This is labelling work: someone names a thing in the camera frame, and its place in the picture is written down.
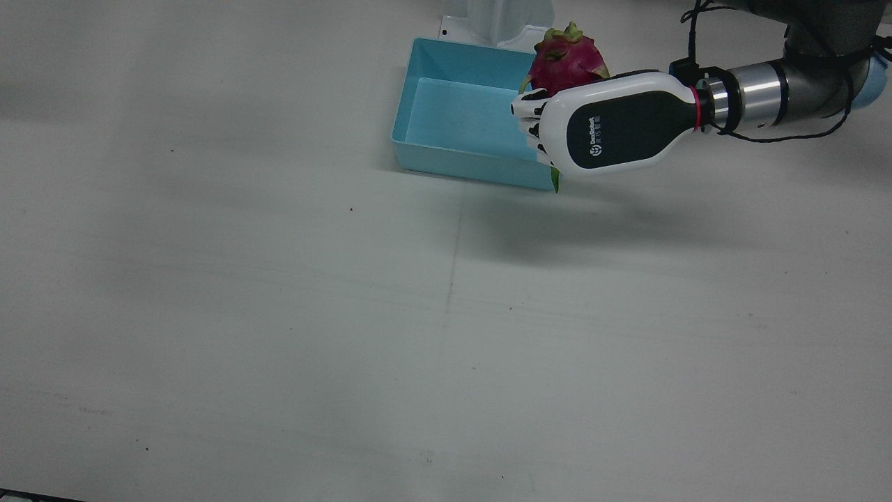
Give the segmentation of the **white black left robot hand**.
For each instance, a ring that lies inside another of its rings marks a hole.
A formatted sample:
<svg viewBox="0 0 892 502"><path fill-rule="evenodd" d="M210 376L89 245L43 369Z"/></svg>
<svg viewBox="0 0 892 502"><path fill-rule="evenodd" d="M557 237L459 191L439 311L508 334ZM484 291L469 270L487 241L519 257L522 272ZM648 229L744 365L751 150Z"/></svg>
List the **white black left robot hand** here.
<svg viewBox="0 0 892 502"><path fill-rule="evenodd" d="M701 90L641 70L562 90L516 96L511 112L539 162L572 180L662 161L711 110Z"/></svg>

